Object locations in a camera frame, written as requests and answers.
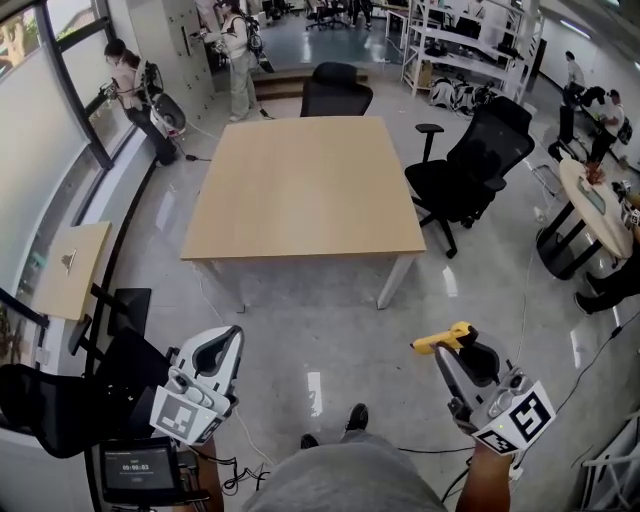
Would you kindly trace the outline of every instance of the chair armrest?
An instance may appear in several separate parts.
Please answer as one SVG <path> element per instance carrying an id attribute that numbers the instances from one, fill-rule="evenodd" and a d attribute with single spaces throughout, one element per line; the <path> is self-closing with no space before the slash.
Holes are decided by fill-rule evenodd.
<path id="1" fill-rule="evenodd" d="M 493 192 L 499 192 L 507 186 L 507 182 L 504 181 L 502 176 L 494 176 L 490 180 L 485 181 L 483 185 Z"/>
<path id="2" fill-rule="evenodd" d="M 420 133 L 442 133 L 444 128 L 437 124 L 417 124 L 416 130 Z"/>

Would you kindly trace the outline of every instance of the gray shirt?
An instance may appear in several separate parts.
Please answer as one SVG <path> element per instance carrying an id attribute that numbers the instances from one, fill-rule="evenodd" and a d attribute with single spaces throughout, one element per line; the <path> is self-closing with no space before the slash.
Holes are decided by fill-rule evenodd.
<path id="1" fill-rule="evenodd" d="M 407 457 L 364 432 L 304 450 L 278 466 L 244 512 L 442 512 Z"/>

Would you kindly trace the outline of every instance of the white shirt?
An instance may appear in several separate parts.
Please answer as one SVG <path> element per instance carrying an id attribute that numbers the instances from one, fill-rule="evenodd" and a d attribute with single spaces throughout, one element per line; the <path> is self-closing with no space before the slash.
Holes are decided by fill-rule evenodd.
<path id="1" fill-rule="evenodd" d="M 584 73 L 575 60 L 569 61 L 569 84 L 575 82 L 584 87 Z"/>
<path id="2" fill-rule="evenodd" d="M 610 103 L 608 105 L 607 119 L 613 119 L 613 118 L 615 118 L 618 121 L 618 124 L 616 125 L 607 124 L 605 125 L 605 128 L 611 135 L 613 135 L 614 137 L 617 137 L 618 132 L 620 131 L 620 128 L 622 128 L 622 124 L 624 123 L 624 109 L 622 108 L 622 103 L 619 103 L 618 105 L 614 105 L 613 103 Z"/>
<path id="3" fill-rule="evenodd" d="M 113 78 L 118 84 L 118 96 L 122 100 L 122 106 L 126 109 L 137 108 L 142 110 L 142 101 L 136 96 L 136 92 L 140 88 L 135 89 L 134 86 L 136 70 L 120 61 L 114 68 Z"/>
<path id="4" fill-rule="evenodd" d="M 482 5 L 478 0 L 474 0 L 469 2 L 469 7 L 467 7 L 467 13 L 474 18 L 484 19 L 484 5 Z"/>
<path id="5" fill-rule="evenodd" d="M 230 59 L 242 57 L 247 51 L 247 24 L 237 14 L 229 14 L 222 25 L 222 38 Z"/>

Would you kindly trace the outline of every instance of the white shelving unit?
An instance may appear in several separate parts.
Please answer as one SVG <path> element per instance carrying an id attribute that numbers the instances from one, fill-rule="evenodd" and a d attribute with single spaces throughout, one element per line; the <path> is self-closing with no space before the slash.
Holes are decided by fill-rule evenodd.
<path id="1" fill-rule="evenodd" d="M 497 26 L 490 20 L 475 18 L 461 11 L 434 7 L 430 5 L 429 0 L 410 0 L 409 33 L 404 49 L 401 80 L 409 84 L 413 96 L 415 96 L 419 90 L 428 89 L 428 87 L 420 87 L 417 85 L 422 63 L 428 61 L 432 64 L 447 64 L 455 68 L 466 69 L 491 77 L 499 82 L 498 88 L 503 95 L 518 103 L 521 101 L 531 74 L 533 61 L 538 52 L 544 19 L 539 15 L 537 7 L 534 13 L 525 13 L 520 9 L 504 5 L 501 2 L 493 1 L 493 3 L 510 11 L 512 25 L 515 25 L 516 30 L 507 29 L 506 25 Z M 446 13 L 449 16 L 453 16 L 456 21 L 461 17 L 468 18 L 477 21 L 482 27 L 489 27 L 503 33 L 511 34 L 514 37 L 513 46 L 518 49 L 522 58 L 513 58 L 509 54 L 501 52 L 497 48 L 478 39 L 473 39 L 441 28 L 434 28 L 434 24 L 431 22 L 424 23 L 425 19 L 432 19 L 429 16 L 432 12 Z M 476 48 L 493 59 L 497 60 L 499 57 L 505 58 L 506 64 L 501 66 L 492 62 L 484 62 L 476 58 L 453 54 L 441 57 L 428 55 L 425 52 L 425 48 L 427 44 L 432 41 L 448 41 L 465 47 Z"/>

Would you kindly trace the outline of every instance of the person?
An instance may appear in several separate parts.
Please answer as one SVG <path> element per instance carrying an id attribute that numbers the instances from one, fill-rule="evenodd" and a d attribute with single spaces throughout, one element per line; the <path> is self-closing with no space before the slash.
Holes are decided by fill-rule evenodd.
<path id="1" fill-rule="evenodd" d="M 357 404 L 338 444 L 320 446 L 310 434 L 302 450 L 272 470 L 264 485 L 242 507 L 244 512 L 444 512 L 443 503 L 409 460 L 381 437 L 366 431 L 369 412 Z M 200 447 L 215 457 L 213 442 Z M 457 512 L 508 512 L 511 457 L 477 443 Z M 209 468 L 201 486 L 212 496 L 210 512 L 221 512 L 217 470 Z"/>
<path id="2" fill-rule="evenodd" d="M 128 50 L 122 39 L 109 42 L 104 49 L 104 55 L 107 62 L 113 66 L 118 98 L 127 118 L 147 134 L 161 165 L 173 163 L 176 160 L 176 147 L 151 121 L 151 106 L 146 101 L 143 88 L 135 87 L 140 57 Z"/>
<path id="3" fill-rule="evenodd" d="M 590 162 L 602 162 L 609 147 L 618 138 L 618 132 L 624 123 L 624 108 L 620 100 L 620 93 L 615 89 L 611 89 L 607 96 L 607 113 L 600 118 L 600 123 L 604 129 L 600 131 L 600 134 L 593 141 L 591 155 L 589 155 Z"/>
<path id="4" fill-rule="evenodd" d="M 567 87 L 570 87 L 571 84 L 576 84 L 584 88 L 584 73 L 582 72 L 582 68 L 580 68 L 576 62 L 576 56 L 569 51 L 565 52 L 564 55 L 567 59 L 567 67 L 569 69 L 569 81 L 567 82 Z"/>
<path id="5" fill-rule="evenodd" d="M 222 38 L 229 57 L 231 80 L 231 117 L 237 123 L 249 116 L 249 110 L 258 101 L 251 80 L 251 52 L 247 47 L 247 24 L 238 0 L 221 0 L 217 3 L 224 17 Z"/>
<path id="6" fill-rule="evenodd" d="M 634 208 L 640 209 L 640 195 L 627 194 L 626 199 Z M 620 304 L 622 299 L 640 293 L 640 280 L 637 278 L 640 273 L 640 227 L 634 226 L 633 238 L 631 258 L 620 270 L 604 279 L 598 279 L 590 272 L 585 274 L 587 283 L 596 295 L 595 297 L 586 297 L 581 293 L 574 295 L 578 309 L 585 315 L 610 309 Z"/>
<path id="7" fill-rule="evenodd" d="M 362 13 L 364 14 L 366 22 L 365 28 L 367 30 L 371 30 L 371 12 L 373 11 L 373 4 L 370 0 L 353 0 L 353 21 L 351 22 L 351 26 L 354 28 L 356 27 L 360 10 L 362 10 Z"/>
<path id="8" fill-rule="evenodd" d="M 484 19 L 485 10 L 482 0 L 471 0 L 467 5 L 466 13 L 474 18 Z"/>

